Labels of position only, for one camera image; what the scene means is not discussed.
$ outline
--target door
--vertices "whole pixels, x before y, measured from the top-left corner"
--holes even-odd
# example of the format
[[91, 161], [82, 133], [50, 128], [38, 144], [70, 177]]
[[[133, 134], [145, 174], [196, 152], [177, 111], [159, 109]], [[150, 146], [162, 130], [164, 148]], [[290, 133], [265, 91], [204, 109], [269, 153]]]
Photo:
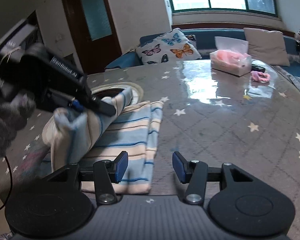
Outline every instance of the door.
[[100, 73], [121, 56], [108, 0], [62, 0], [71, 36], [86, 74]]

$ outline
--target pink scrunchie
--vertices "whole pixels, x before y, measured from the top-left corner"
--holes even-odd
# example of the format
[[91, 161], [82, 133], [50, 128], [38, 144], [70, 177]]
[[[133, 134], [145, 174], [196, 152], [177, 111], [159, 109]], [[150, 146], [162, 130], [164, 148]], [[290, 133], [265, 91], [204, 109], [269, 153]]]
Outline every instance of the pink scrunchie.
[[255, 82], [263, 82], [263, 83], [270, 82], [270, 75], [267, 73], [251, 71], [251, 77], [252, 80]]

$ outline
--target beige pillow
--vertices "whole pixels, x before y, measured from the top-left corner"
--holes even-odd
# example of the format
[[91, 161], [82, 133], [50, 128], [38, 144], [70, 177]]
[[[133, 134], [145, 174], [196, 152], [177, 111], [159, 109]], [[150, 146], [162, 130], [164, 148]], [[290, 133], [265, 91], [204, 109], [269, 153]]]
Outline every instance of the beige pillow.
[[282, 32], [243, 28], [252, 58], [268, 65], [290, 66]]

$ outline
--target window frame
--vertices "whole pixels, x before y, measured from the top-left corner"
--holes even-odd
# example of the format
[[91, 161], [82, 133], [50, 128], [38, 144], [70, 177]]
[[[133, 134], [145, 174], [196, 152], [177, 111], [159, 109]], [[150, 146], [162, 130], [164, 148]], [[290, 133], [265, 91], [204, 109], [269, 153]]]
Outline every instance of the window frame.
[[178, 13], [178, 12], [195, 12], [195, 11], [232, 11], [232, 12], [246, 12], [246, 13], [255, 13], [255, 14], [261, 14], [261, 15], [267, 15], [278, 18], [278, 10], [277, 10], [277, 3], [276, 0], [273, 0], [274, 3], [274, 11], [275, 13], [268, 13], [268, 12], [262, 12], [257, 10], [251, 10], [249, 9], [248, 0], [244, 0], [246, 4], [246, 10], [242, 9], [229, 9], [229, 8], [211, 8], [211, 2], [208, 0], [209, 8], [193, 8], [193, 9], [182, 9], [182, 10], [175, 10], [173, 1], [170, 0], [170, 6], [172, 13]]

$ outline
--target black cable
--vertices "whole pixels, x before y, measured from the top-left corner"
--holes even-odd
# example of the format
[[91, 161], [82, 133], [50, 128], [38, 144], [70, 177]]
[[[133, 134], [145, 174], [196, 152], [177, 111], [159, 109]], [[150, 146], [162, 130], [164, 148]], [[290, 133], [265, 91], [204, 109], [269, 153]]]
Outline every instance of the black cable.
[[4, 208], [4, 206], [7, 204], [8, 202], [8, 199], [11, 195], [11, 191], [12, 191], [12, 172], [11, 172], [11, 167], [10, 167], [10, 164], [8, 162], [8, 158], [5, 156], [4, 157], [6, 159], [6, 162], [7, 162], [7, 165], [8, 165], [8, 169], [9, 169], [9, 173], [10, 173], [10, 190], [9, 190], [9, 193], [8, 193], [8, 196], [6, 198], [6, 200], [4, 201], [3, 205], [0, 207], [0, 210], [2, 210]]

